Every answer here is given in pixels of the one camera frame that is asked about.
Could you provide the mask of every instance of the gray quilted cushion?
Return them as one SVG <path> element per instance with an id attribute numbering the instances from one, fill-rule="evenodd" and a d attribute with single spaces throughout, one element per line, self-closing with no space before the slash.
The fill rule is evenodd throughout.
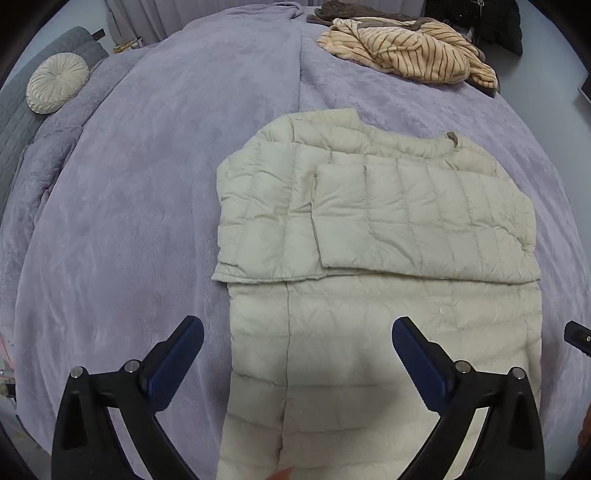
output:
<path id="1" fill-rule="evenodd" d="M 25 91 L 29 78 L 44 60 L 68 51 L 82 57 L 89 69 L 108 56 L 88 30 L 74 27 L 41 50 L 0 91 L 0 218 L 4 215 L 12 179 L 20 166 L 21 153 L 47 117 L 32 112 L 27 106 Z"/>

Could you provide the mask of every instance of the pleated round cushion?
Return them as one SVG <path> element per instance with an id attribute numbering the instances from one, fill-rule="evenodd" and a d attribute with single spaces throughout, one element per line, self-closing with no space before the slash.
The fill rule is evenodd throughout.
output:
<path id="1" fill-rule="evenodd" d="M 37 67 L 27 85 L 27 105 L 36 113 L 53 113 L 88 81 L 88 65 L 75 53 L 56 53 Z"/>

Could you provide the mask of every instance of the purple fleece blanket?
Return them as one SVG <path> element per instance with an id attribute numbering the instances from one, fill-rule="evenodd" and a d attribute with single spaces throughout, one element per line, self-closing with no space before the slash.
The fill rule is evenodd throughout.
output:
<path id="1" fill-rule="evenodd" d="M 590 277 L 555 169 L 500 96 L 339 60 L 316 46 L 324 27 L 306 24 L 302 13 L 293 4 L 251 5 L 189 24 L 150 49 L 86 122 L 36 224 L 18 286 L 13 355 L 25 427 L 50 449 L 73 366 L 118 369 L 195 314 L 206 343 L 158 419 L 199 478 L 214 478 L 230 374 L 228 293 L 210 280 L 216 167 L 284 113 L 354 106 L 382 129 L 469 137 L 534 201 L 541 418 L 548 448 L 574 445 L 578 432 L 564 416 L 583 417 L 587 359 L 561 332 L 570 319 L 587 323 Z M 129 439 L 123 444 L 129 449 Z"/>

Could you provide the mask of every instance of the striped fleece garment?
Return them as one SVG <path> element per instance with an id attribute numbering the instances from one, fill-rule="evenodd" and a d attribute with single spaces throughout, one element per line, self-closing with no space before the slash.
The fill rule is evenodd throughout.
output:
<path id="1" fill-rule="evenodd" d="M 482 52 L 457 31 L 432 18 L 406 22 L 336 18 L 317 42 L 340 59 L 423 83 L 471 80 L 485 89 L 498 86 L 495 71 L 483 62 Z"/>

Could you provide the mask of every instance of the white curtain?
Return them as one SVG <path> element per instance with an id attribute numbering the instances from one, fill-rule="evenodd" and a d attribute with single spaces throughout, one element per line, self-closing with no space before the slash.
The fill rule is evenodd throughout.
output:
<path id="1" fill-rule="evenodd" d="M 277 0 L 105 0 L 109 31 L 115 43 L 142 37 L 145 45 L 164 40 L 190 21 L 226 8 L 248 4 L 272 4 Z M 297 0 L 304 6 L 320 6 L 322 0 Z M 419 17 L 424 0 L 345 0 L 390 13 Z"/>

